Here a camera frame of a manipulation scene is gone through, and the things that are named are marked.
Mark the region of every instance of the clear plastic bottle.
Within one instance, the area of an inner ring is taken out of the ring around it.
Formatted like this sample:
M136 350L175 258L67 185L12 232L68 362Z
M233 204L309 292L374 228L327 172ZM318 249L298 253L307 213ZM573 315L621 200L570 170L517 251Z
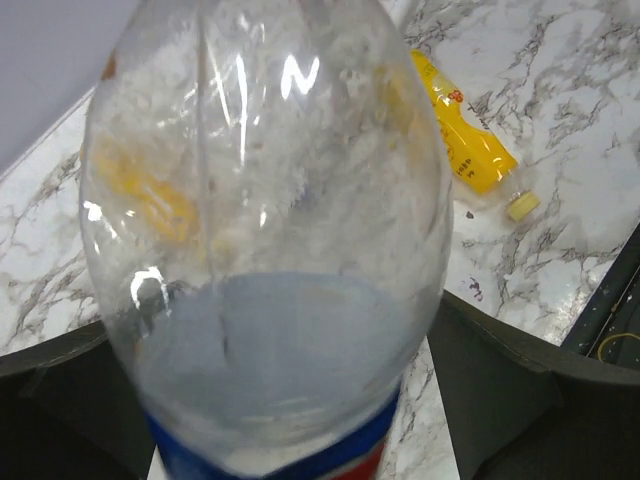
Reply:
M435 125L376 0L142 2L80 221L173 478L372 477L449 256Z

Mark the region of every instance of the clear liquid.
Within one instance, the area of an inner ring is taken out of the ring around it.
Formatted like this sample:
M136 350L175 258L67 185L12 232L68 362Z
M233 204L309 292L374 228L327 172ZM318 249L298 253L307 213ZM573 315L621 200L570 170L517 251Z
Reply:
M412 325L358 280L245 275L216 295L178 296L142 342L135 376L165 429L232 473L261 475L372 416L423 338Z

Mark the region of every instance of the marble surface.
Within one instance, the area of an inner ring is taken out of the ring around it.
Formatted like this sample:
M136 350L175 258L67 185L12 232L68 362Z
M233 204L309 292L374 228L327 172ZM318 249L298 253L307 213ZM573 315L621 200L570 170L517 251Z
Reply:
M409 11L399 2L396 15ZM640 218L636 5L428 0L407 30L523 163L542 201L514 226L457 187L446 288L554 344ZM97 318L76 222L86 106L0 179L0 354ZM404 389L380 478L458 478L426 343Z

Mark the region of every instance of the plastic bottle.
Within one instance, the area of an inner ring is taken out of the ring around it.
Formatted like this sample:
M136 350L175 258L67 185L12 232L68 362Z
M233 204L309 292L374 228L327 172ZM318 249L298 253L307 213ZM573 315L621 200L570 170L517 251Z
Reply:
M523 220L540 200L525 186L516 160L427 57L419 50L411 56L431 98L454 174L479 195L496 191L509 217Z
M412 72L373 0L154 0L129 22L79 215L174 479L373 478L451 236Z

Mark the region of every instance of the bottle body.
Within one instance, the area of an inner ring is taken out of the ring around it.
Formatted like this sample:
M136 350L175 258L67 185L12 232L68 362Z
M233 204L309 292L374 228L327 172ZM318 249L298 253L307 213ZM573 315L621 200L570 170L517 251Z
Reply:
M80 221L170 474L369 475L451 235L426 94L396 91L420 135L376 95L399 34L369 0L157 0L109 65Z
M525 186L515 158L449 79L420 51L411 55L436 111L453 173L478 195L499 193L511 219L522 220L540 202Z

